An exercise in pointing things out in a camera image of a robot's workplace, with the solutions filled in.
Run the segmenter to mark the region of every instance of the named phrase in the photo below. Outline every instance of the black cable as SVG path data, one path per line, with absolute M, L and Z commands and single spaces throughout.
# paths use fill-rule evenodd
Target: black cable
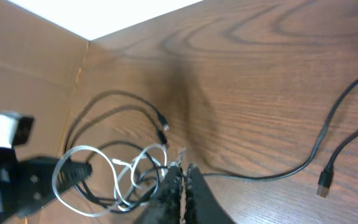
M 117 113 L 123 112 L 123 111 L 129 111 L 129 110 L 135 110 L 135 111 L 139 111 L 141 113 L 143 113 L 144 115 L 146 115 L 146 117 L 149 119 L 149 121 L 152 123 L 152 125 L 154 126 L 155 130 L 157 133 L 161 133 L 161 129 L 159 128 L 158 124 L 154 121 L 154 119 L 148 114 L 148 112 L 146 110 L 144 110 L 143 108 L 141 108 L 140 106 L 136 106 L 136 105 L 124 105 L 124 106 L 120 106 L 118 108 L 114 108 L 112 110 L 109 110 L 95 118 L 93 118 L 91 121 L 88 121 L 86 124 L 84 124 L 78 131 L 76 134 L 74 134 L 73 136 L 73 140 L 71 141 L 71 144 L 65 148 L 66 152 L 69 148 L 72 148 L 74 146 L 74 144 L 76 143 L 76 141 L 78 140 L 78 138 L 90 127 L 94 126 L 96 123 L 101 122 L 104 119 L 109 118 L 112 115 L 115 115 Z
M 98 147 L 98 149 L 100 151 L 103 151 L 104 149 L 106 149 L 107 147 L 110 147 L 110 146 L 115 146 L 115 145 L 119 145 L 119 144 L 123 144 L 123 145 L 127 145 L 127 146 L 131 146 L 135 149 L 138 149 L 140 152 L 143 151 L 143 148 L 141 148 L 140 146 L 136 145 L 136 144 L 133 144 L 131 142 L 128 142 L 128 141 L 110 141 L 110 142 L 106 142 L 104 144 L 102 144 L 101 146 Z M 92 152 L 88 155 L 88 157 L 85 159 L 85 162 L 89 162 L 93 156 L 95 155 L 95 152 Z M 158 173 L 158 168 L 157 166 L 155 165 L 154 161 L 152 160 L 151 156 L 149 155 L 149 153 L 145 153 L 146 157 L 148 158 L 148 160 L 151 162 L 153 168 L 152 170 L 155 171 L 155 179 L 156 179 L 156 183 L 155 183 L 155 187 L 159 187 L 159 184 L 160 184 L 160 176 L 159 176 L 159 173 Z M 89 201 L 97 204 L 97 205 L 100 205 L 102 207 L 108 207 L 112 204 L 108 204 L 108 203 L 102 203 L 100 202 L 101 200 L 109 200 L 109 201 L 112 201 L 112 202 L 116 202 L 116 199 L 115 198 L 101 198 L 101 197 L 97 197 L 95 196 L 94 194 L 92 194 L 92 192 L 90 191 L 90 189 L 88 188 L 87 184 L 85 181 L 82 181 L 82 184 L 83 184 L 83 187 L 85 188 L 85 191 L 80 187 L 80 185 L 76 184 L 75 187 L 76 189 L 79 191 L 79 193 L 81 193 L 85 198 L 87 198 Z M 130 198 L 131 195 L 134 193 L 134 189 L 131 189 L 131 192 L 130 194 L 126 197 L 126 198 Z M 128 213 L 130 211 L 132 211 L 133 209 L 135 209 L 140 203 L 142 203 L 144 201 L 141 201 L 141 200 L 138 200 L 138 201 L 132 201 L 132 206 L 130 207 L 130 210 L 129 211 L 120 211 L 120 210 L 111 210 L 111 213 Z
M 294 175 L 296 173 L 298 173 L 299 171 L 303 170 L 306 166 L 308 166 L 311 161 L 314 159 L 314 157 L 316 156 L 316 153 L 320 147 L 321 142 L 323 141 L 325 135 L 327 134 L 328 131 L 328 127 L 329 124 L 331 123 L 331 120 L 333 119 L 334 113 L 337 110 L 339 104 L 342 102 L 342 100 L 345 98 L 345 96 L 358 84 L 358 79 L 356 79 L 355 81 L 353 81 L 346 89 L 345 91 L 343 91 L 343 93 L 339 96 L 339 98 L 335 101 L 333 107 L 331 108 L 331 110 L 328 113 L 328 116 L 324 122 L 323 127 L 321 128 L 321 131 L 317 137 L 317 140 L 313 146 L 313 149 L 311 150 L 311 153 L 309 155 L 309 158 L 304 161 L 304 163 L 302 163 L 301 165 L 299 165 L 298 167 L 282 172 L 280 174 L 275 174 L 275 175 L 268 175 L 268 176 L 264 176 L 264 177 L 249 177 L 246 175 L 240 175 L 240 174 L 235 174 L 232 172 L 227 172 L 227 174 L 220 174 L 220 173 L 208 173 L 208 174 L 204 174 L 204 176 L 215 176 L 215 177 L 227 177 L 230 179 L 238 179 L 238 180 L 244 180 L 244 181 L 251 181 L 251 182 L 267 182 L 267 181 L 273 181 L 273 180 L 279 180 L 282 178 L 286 178 L 289 177 L 291 175 Z
M 351 141 L 353 141 L 355 138 L 358 137 L 358 130 L 353 132 L 350 136 L 348 136 L 343 142 L 338 145 L 338 147 L 335 149 L 334 153 L 332 154 L 331 158 L 329 158 L 329 161 L 326 165 L 327 170 L 331 170 L 334 168 L 334 162 L 337 158 L 338 154 L 342 151 L 343 148 L 345 148 Z
M 159 128 L 159 126 L 157 125 L 157 123 L 154 121 L 154 119 L 151 117 L 151 115 L 148 114 L 148 112 L 146 110 L 144 110 L 143 108 L 141 108 L 140 106 L 136 106 L 136 105 L 125 105 L 125 106 L 120 106 L 118 108 L 114 108 L 113 110 L 107 111 L 101 115 L 99 115 L 96 118 L 93 118 L 91 121 L 88 121 L 86 124 L 84 124 L 77 132 L 76 134 L 74 134 L 73 139 L 70 141 L 73 132 L 75 130 L 75 128 L 79 125 L 79 123 L 81 122 L 81 120 L 84 118 L 84 116 L 88 113 L 88 111 L 99 101 L 102 100 L 103 98 L 110 96 L 110 95 L 124 95 L 124 96 L 128 96 L 131 98 L 134 98 L 136 100 L 139 100 L 143 103 L 145 103 L 146 105 L 149 105 L 157 114 L 157 118 L 159 120 L 159 122 L 161 123 L 162 127 L 165 130 L 168 130 L 168 122 L 165 119 L 165 117 L 159 112 L 159 110 L 152 105 L 151 103 L 149 103 L 147 100 L 134 95 L 132 93 L 128 93 L 125 91 L 121 91 L 121 90 L 109 90 L 109 91 L 105 91 L 99 95 L 97 95 L 96 97 L 94 97 L 82 110 L 82 112 L 77 116 L 77 118 L 74 120 L 74 122 L 71 124 L 67 137 L 66 137 L 66 141 L 65 141 L 65 146 L 63 148 L 64 153 L 67 152 L 67 150 L 71 147 L 73 147 L 76 143 L 76 141 L 78 140 L 78 138 L 90 127 L 94 126 L 95 124 L 97 124 L 98 122 L 116 114 L 122 111 L 127 111 L 127 110 L 136 110 L 136 111 L 140 111 L 141 113 L 145 114 L 146 117 L 150 120 L 150 122 L 153 124 L 154 128 L 156 129 L 157 132 L 157 137 L 160 141 L 161 144 L 166 144 L 167 143 L 167 138 L 165 136 L 165 134 L 163 133 L 163 131 Z M 104 148 L 109 147 L 109 146 L 113 146 L 116 144 L 125 144 L 131 147 L 134 147 L 135 149 L 138 149 L 140 151 L 142 151 L 143 149 L 131 142 L 127 142 L 127 141 L 111 141 L 111 142 L 107 142 L 105 144 L 103 144 L 102 146 L 99 147 L 99 149 L 102 151 Z M 132 203 L 131 207 L 128 207 L 126 204 L 124 204 L 123 202 L 120 203 L 121 206 L 128 208 L 128 211 L 121 211 L 121 210 L 111 210 L 112 213 L 129 213 L 131 212 L 133 209 L 135 209 L 136 207 L 138 207 L 142 202 L 146 202 L 150 199 L 150 196 L 152 195 L 152 192 L 154 191 L 154 189 L 156 187 L 159 186 L 160 184 L 160 176 L 158 174 L 158 170 L 159 169 L 163 169 L 163 167 L 157 167 L 154 163 L 154 161 L 152 160 L 152 158 L 150 157 L 149 153 L 145 153 L 147 159 L 150 161 L 150 163 L 153 165 L 153 168 L 147 170 L 146 172 L 144 172 L 143 174 L 141 174 L 141 178 L 139 177 L 139 173 L 136 172 L 135 173 L 135 177 L 137 178 L 137 183 L 141 184 L 144 181 L 149 180 L 150 178 L 145 177 L 147 174 L 149 174 L 150 172 L 152 172 L 153 170 L 155 171 L 155 177 L 153 177 L 153 179 L 155 179 L 156 181 L 156 186 L 154 186 L 152 189 L 146 191 L 141 197 L 140 199 L 133 201 L 133 200 L 129 200 L 131 195 L 135 192 L 135 188 L 132 188 L 131 191 L 129 192 L 128 196 L 126 197 L 126 200 L 130 203 Z M 92 159 L 92 157 L 94 156 L 94 153 L 90 154 L 87 159 L 86 162 L 89 162 L 90 159 Z M 115 204 L 117 202 L 116 198 L 104 198 L 104 197 L 97 197 L 95 196 L 91 190 L 89 189 L 89 187 L 87 186 L 85 181 L 81 182 L 83 184 L 83 187 L 85 190 L 83 190 L 79 184 L 75 185 L 75 187 L 77 188 L 77 190 L 79 191 L 79 193 L 81 193 L 85 198 L 87 198 L 90 202 L 93 202 L 97 205 L 100 205 L 104 208 L 107 208 L 108 206 L 111 206 L 113 204 Z
M 334 162 L 342 149 L 344 149 L 351 141 L 353 141 L 357 137 L 358 130 L 353 132 L 350 136 L 343 140 L 343 142 L 340 143 L 340 145 L 338 145 L 338 147 L 335 149 L 334 153 L 331 155 L 331 158 L 329 158 L 326 167 L 320 173 L 320 178 L 318 179 L 317 195 L 324 198 L 327 197 L 329 188 L 334 178 Z
M 66 141 L 65 141 L 65 146 L 64 146 L 64 150 L 66 152 L 66 150 L 69 148 L 68 144 L 70 141 L 70 136 L 72 135 L 74 129 L 79 125 L 79 123 L 81 122 L 81 120 L 85 117 L 85 115 L 88 113 L 88 111 L 100 100 L 104 99 L 105 97 L 111 96 L 111 95 L 122 95 L 122 96 L 128 96 L 130 98 L 133 98 L 135 100 L 139 100 L 143 103 L 145 103 L 146 105 L 150 106 L 157 114 L 158 120 L 160 121 L 160 123 L 162 124 L 163 128 L 165 130 L 169 129 L 168 126 L 168 122 L 165 119 L 164 115 L 162 113 L 159 112 L 159 110 L 149 101 L 133 94 L 133 93 L 129 93 L 126 91 L 122 91 L 122 90 L 108 90 L 105 92 L 100 93 L 99 95 L 95 96 L 85 107 L 84 109 L 81 111 L 81 113 L 77 116 L 77 118 L 74 120 L 74 122 L 71 124 L 68 133 L 67 133 L 67 137 L 66 137 Z

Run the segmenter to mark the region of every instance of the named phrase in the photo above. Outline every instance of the wood grain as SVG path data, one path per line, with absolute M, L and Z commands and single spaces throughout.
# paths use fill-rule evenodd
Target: wood grain
M 186 147 L 186 160 L 203 172 L 218 167 L 269 175 L 308 157 L 334 100 L 357 77 L 358 1 L 205 0 L 91 42 L 71 117 L 103 90 L 131 91 L 169 119 L 171 160 Z M 87 119 L 128 102 L 112 97 Z M 357 128 L 358 87 L 304 171 L 269 183 L 212 177 L 208 183 L 238 223 L 358 223 L 358 139 L 338 157 L 329 197 L 315 195 L 331 153 Z M 145 146 L 155 136 L 146 119 L 130 112 L 95 127 L 81 142 L 120 138 Z M 116 150 L 109 153 L 135 154 Z M 101 192 L 114 183 L 109 171 L 93 181 Z M 53 204 L 46 211 L 62 209 Z M 136 213 L 99 220 L 70 213 L 47 221 L 130 223 Z

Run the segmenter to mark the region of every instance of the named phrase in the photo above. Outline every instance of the cardboard wall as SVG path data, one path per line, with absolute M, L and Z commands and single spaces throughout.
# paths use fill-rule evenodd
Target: cardboard wall
M 87 41 L 0 1 L 0 110 L 36 118 L 19 157 L 58 151 Z

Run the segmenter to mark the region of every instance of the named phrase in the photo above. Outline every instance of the screw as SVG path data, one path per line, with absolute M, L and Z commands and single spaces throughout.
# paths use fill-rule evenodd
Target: screw
M 40 200 L 41 199 L 41 194 L 36 192 L 33 196 L 32 196 L 34 199 L 36 200 Z
M 37 183 L 37 182 L 38 182 L 38 177 L 37 177 L 36 175 L 32 175 L 32 176 L 30 177 L 30 180 L 31 180 L 31 182 L 33 182 L 33 183 Z

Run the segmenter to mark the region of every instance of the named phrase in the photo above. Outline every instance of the white light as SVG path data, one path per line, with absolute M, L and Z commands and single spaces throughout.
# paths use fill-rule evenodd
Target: white light
M 202 0 L 10 0 L 88 40 Z
M 0 114 L 0 147 L 12 148 L 18 123 L 18 120 Z

